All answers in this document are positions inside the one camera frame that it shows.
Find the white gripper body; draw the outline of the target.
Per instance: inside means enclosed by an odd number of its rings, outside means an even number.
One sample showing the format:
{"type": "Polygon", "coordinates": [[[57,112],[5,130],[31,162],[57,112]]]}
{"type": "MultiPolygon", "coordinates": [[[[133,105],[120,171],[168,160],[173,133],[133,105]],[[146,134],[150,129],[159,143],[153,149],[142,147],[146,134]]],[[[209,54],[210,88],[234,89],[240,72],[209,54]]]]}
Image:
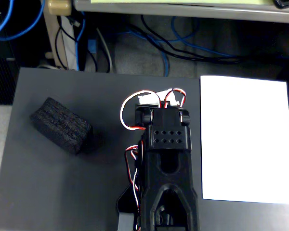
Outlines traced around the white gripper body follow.
{"type": "Polygon", "coordinates": [[[159,104],[159,102],[164,101],[166,98],[166,101],[169,102],[168,105],[171,106],[183,106],[185,100],[186,100],[186,92],[183,89],[167,89],[164,91],[159,91],[157,93],[150,93],[144,96],[139,96],[139,104],[159,104]],[[174,92],[179,92],[183,95],[183,98],[181,101],[177,101],[175,98],[174,92]]]}

